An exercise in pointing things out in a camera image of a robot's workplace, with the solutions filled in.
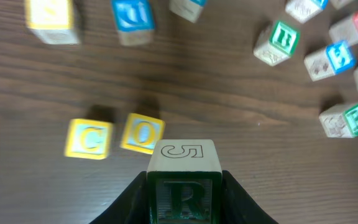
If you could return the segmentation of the yellow O block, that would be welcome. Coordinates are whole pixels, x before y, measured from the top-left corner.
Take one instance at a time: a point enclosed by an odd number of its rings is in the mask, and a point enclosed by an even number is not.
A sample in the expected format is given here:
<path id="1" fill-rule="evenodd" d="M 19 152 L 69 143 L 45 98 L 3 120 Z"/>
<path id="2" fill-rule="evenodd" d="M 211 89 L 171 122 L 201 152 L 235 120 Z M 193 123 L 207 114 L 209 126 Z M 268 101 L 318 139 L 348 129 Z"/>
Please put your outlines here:
<path id="1" fill-rule="evenodd" d="M 130 113 L 124 126 L 120 147 L 153 154 L 156 143 L 162 139 L 165 122 L 150 116 Z"/>

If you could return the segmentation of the yellow C block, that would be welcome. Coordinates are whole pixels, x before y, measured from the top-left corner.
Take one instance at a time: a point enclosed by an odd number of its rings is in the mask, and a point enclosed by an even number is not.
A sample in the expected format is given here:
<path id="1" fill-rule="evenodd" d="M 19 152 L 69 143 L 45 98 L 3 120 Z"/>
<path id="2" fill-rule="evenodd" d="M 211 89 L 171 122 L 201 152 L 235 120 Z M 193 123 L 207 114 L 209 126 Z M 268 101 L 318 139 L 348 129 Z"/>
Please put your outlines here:
<path id="1" fill-rule="evenodd" d="M 64 155 L 102 160 L 108 157 L 114 125 L 105 121 L 77 118 L 68 126 Z"/>

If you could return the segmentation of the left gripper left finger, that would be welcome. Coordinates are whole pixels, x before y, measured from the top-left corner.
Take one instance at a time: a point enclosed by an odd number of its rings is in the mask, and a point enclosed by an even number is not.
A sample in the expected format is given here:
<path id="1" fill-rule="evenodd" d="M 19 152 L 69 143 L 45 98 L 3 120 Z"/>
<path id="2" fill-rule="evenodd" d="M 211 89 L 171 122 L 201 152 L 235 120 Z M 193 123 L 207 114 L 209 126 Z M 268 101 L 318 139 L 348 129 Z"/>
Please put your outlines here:
<path id="1" fill-rule="evenodd" d="M 90 224 L 149 224 L 146 171 L 136 178 Z"/>

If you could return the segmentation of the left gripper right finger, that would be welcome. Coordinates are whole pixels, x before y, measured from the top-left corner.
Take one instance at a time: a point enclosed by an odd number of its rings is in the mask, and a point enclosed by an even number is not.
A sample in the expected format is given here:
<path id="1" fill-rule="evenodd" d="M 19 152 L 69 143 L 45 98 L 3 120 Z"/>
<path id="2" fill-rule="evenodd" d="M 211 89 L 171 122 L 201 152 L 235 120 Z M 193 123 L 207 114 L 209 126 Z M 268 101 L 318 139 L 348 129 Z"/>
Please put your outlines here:
<path id="1" fill-rule="evenodd" d="M 223 224 L 278 224 L 245 191 L 234 176 L 223 171 L 221 192 L 221 223 Z"/>

